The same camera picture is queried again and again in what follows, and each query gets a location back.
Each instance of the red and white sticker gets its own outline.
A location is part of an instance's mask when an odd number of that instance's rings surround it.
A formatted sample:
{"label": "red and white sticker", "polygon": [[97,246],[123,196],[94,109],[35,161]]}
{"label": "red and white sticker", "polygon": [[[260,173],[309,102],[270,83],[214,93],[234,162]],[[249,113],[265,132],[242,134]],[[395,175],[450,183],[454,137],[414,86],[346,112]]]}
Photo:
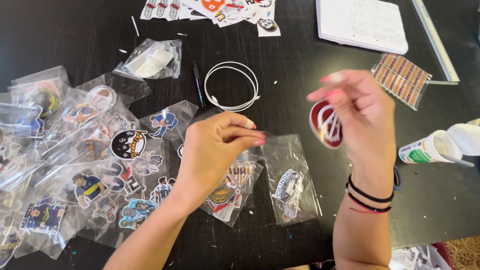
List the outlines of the red and white sticker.
{"label": "red and white sticker", "polygon": [[342,124],[327,100],[321,100],[312,107],[309,122],[313,133],[327,148],[337,149],[342,144]]}

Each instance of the table surface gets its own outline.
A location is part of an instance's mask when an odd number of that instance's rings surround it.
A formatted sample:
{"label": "table surface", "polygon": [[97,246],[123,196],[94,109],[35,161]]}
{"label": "table surface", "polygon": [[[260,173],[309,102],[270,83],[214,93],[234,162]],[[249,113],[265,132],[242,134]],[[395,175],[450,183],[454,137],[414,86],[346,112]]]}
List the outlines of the table surface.
{"label": "table surface", "polygon": [[[410,1],[399,5],[409,51],[405,57],[435,80],[445,80]],[[326,149],[310,130],[305,96],[319,79],[341,69],[370,69],[380,53],[321,40],[313,0],[276,5],[281,37],[258,37],[248,22],[218,28],[208,20],[139,20],[143,0],[5,0],[0,9],[0,89],[12,79],[63,65],[77,86],[109,72],[146,38],[181,39],[178,79],[148,80],[153,94],[131,106],[142,118],[186,99],[199,104],[191,71],[201,75],[215,64],[238,61],[257,75],[262,97],[246,111],[260,130],[298,133],[322,210],[319,219],[287,227],[275,225],[265,172],[254,187],[253,214],[243,211],[230,228],[202,210],[189,216],[167,260],[166,269],[272,269],[333,258],[332,231],[350,166],[345,148]],[[403,146],[455,123],[480,117],[479,25],[477,0],[425,0],[436,29],[460,77],[458,86],[428,87],[413,112],[397,103],[396,143]],[[131,16],[137,22],[136,36]],[[211,77],[210,91],[226,105],[247,100],[245,81],[233,71]],[[401,165],[405,179],[390,213],[394,248],[479,235],[480,177],[476,168],[457,164]],[[76,237],[57,261],[43,253],[13,259],[7,269],[101,269],[114,251]]]}

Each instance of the spiral notebook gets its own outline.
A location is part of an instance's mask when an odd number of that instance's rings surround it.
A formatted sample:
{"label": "spiral notebook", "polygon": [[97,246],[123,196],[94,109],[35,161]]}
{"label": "spiral notebook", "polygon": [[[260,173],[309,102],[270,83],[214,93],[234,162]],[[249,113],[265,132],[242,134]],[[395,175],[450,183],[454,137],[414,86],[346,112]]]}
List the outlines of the spiral notebook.
{"label": "spiral notebook", "polygon": [[397,5],[378,0],[316,0],[316,4],[319,38],[397,54],[408,51]]}

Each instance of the marker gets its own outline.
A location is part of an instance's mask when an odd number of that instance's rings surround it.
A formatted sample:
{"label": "marker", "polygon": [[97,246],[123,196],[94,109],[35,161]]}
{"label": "marker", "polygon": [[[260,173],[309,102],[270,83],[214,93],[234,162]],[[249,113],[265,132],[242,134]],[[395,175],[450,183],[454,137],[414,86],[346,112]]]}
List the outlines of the marker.
{"label": "marker", "polygon": [[204,92],[202,90],[202,82],[200,81],[200,75],[198,74],[197,64],[193,62],[193,72],[195,73],[195,83],[197,84],[198,96],[200,97],[200,103],[202,104],[202,109],[206,109],[207,105],[205,104]]}

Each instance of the bracelet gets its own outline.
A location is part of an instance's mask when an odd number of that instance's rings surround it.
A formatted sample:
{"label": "bracelet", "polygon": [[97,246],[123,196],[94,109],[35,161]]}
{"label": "bracelet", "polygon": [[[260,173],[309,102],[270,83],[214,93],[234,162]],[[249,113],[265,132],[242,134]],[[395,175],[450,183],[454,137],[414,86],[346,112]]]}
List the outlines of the bracelet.
{"label": "bracelet", "polygon": [[357,198],[355,198],[349,191],[348,191],[348,183],[345,184],[345,192],[348,194],[348,196],[350,197],[350,199],[352,201],[354,201],[357,205],[359,205],[360,207],[364,208],[364,209],[367,209],[369,211],[372,211],[374,213],[378,213],[378,214],[381,214],[381,213],[385,213],[385,212],[388,212],[392,209],[392,205],[389,205],[387,208],[384,208],[384,209],[379,209],[379,208],[374,208],[374,207],[371,207],[371,206],[368,206],[364,203],[362,203],[360,200],[358,200]]}
{"label": "bracelet", "polygon": [[350,184],[350,187],[355,190],[356,193],[364,196],[365,198],[369,199],[370,201],[373,201],[373,202],[377,202],[377,203],[387,203],[387,202],[391,202],[393,200],[393,191],[392,191],[392,195],[389,197],[389,198],[386,198],[386,199],[378,199],[378,198],[375,198],[375,197],[372,197],[366,193],[364,193],[363,191],[359,190],[356,186],[353,185],[353,182],[352,182],[352,175],[350,175],[348,177],[348,183],[347,184]]}

